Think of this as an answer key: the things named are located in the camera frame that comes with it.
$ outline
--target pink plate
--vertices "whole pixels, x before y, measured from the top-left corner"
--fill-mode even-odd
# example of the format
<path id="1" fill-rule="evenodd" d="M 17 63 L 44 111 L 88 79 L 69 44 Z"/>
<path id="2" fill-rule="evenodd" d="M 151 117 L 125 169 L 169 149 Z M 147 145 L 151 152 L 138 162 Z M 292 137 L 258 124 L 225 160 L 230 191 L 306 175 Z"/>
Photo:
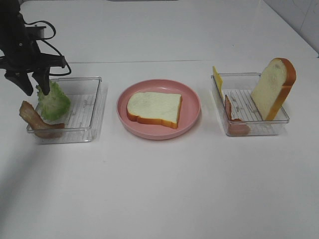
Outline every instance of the pink plate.
<path id="1" fill-rule="evenodd" d="M 182 95 L 177 129 L 162 125 L 142 124 L 128 119 L 127 104 L 130 97 L 136 92 L 149 91 Z M 180 82 L 164 79 L 147 80 L 136 83 L 122 92 L 117 101 L 117 113 L 129 132 L 147 139 L 169 139 L 185 133 L 195 124 L 200 113 L 200 100 L 195 91 Z"/>

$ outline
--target bread crust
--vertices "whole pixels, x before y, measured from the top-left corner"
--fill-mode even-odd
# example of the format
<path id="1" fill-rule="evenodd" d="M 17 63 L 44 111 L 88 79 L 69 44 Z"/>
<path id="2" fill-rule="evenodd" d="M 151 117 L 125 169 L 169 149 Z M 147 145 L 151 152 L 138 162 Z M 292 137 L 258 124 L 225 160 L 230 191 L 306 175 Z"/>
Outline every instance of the bread crust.
<path id="1" fill-rule="evenodd" d="M 159 124 L 159 125 L 163 125 L 166 127 L 176 129 L 178 127 L 178 122 L 179 122 L 181 102 L 182 102 L 182 97 L 180 97 L 180 100 L 179 100 L 179 106 L 178 106 L 179 110 L 178 110 L 178 115 L 177 115 L 177 123 L 167 121 L 164 119 L 149 119 L 149 118 L 143 118 L 141 116 L 136 116 L 136 115 L 131 114 L 128 111 L 128 109 L 126 109 L 126 112 L 127 112 L 128 119 L 130 121 L 137 121 L 138 123 L 144 123 L 144 124 Z"/>
<path id="2" fill-rule="evenodd" d="M 285 65 L 285 68 L 287 71 L 287 76 L 286 76 L 286 81 L 283 83 L 282 89 L 281 89 L 280 93 L 278 94 L 273 106 L 269 110 L 269 113 L 268 113 L 267 117 L 265 118 L 265 120 L 273 120 L 275 118 L 277 112 L 279 111 L 279 109 L 283 105 L 283 103 L 284 103 L 285 99 L 287 98 L 293 84 L 296 81 L 295 68 L 288 59 L 277 57 L 277 58 L 273 59 L 273 61 L 274 60 L 281 60 L 281 62 Z"/>

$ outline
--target robotic arm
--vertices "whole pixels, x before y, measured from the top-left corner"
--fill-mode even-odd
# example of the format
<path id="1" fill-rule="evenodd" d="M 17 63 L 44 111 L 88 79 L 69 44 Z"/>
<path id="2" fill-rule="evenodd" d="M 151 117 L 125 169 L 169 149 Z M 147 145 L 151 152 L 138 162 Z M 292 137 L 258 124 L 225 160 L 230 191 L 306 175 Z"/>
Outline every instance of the robotic arm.
<path id="1" fill-rule="evenodd" d="M 53 30 L 53 25 L 46 21 L 38 21 L 48 24 Z M 50 92 L 49 76 L 50 67 L 68 67 L 69 72 L 61 75 L 68 75 L 71 69 L 64 56 L 46 42 L 43 32 L 45 26 L 26 27 L 34 23 L 25 23 L 20 13 L 18 0 L 0 0 L 0 49 L 4 56 L 0 56 L 0 69 L 5 69 L 5 78 L 19 86 L 28 96 L 33 93 L 33 87 L 28 78 L 28 73 L 33 72 L 32 77 L 41 87 L 43 93 Z M 41 53 L 36 41 L 43 41 L 51 46 L 59 55 Z"/>

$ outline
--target black cable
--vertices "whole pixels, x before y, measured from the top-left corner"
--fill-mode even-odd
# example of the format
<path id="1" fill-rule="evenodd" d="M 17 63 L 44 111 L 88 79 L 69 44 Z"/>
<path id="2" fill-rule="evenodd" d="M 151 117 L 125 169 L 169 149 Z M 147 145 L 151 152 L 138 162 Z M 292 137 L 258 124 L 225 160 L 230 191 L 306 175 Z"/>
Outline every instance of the black cable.
<path id="1" fill-rule="evenodd" d="M 56 35 L 56 30 L 55 30 L 55 27 L 48 21 L 44 21 L 44 20 L 41 20 L 41 21 L 35 21 L 35 22 L 32 22 L 32 23 L 26 23 L 24 22 L 25 25 L 34 25 L 36 23 L 39 23 L 39 22 L 42 22 L 42 23 L 45 23 L 47 24 L 49 27 L 51 27 L 52 31 L 53 31 L 53 35 L 51 37 L 44 37 L 44 38 L 39 38 L 37 40 L 49 40 L 49 39 L 52 39 L 55 37 Z"/>
<path id="2" fill-rule="evenodd" d="M 49 47 L 51 47 L 53 50 L 55 50 L 60 56 L 62 56 L 61 52 L 58 51 L 58 49 L 56 49 L 54 46 L 52 46 L 50 43 L 48 43 L 46 40 L 44 39 L 40 39 L 40 41 L 44 42 L 45 44 L 47 44 Z M 52 74 L 50 73 L 49 76 L 67 76 L 71 74 L 71 68 L 69 66 L 69 64 L 66 62 L 66 66 L 69 69 L 68 73 L 63 73 L 63 74 Z"/>

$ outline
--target white bread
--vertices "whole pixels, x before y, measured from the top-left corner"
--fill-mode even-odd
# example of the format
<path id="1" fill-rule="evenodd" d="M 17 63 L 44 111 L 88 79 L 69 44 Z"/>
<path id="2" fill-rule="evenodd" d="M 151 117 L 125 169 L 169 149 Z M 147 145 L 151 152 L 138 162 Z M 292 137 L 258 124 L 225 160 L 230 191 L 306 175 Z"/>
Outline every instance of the white bread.
<path id="1" fill-rule="evenodd" d="M 275 58 L 264 69 L 251 93 L 263 120 L 273 120 L 296 80 L 296 71 L 285 58 Z"/>
<path id="2" fill-rule="evenodd" d="M 127 116 L 139 123 L 177 128 L 181 101 L 180 94 L 137 92 L 129 99 Z"/>

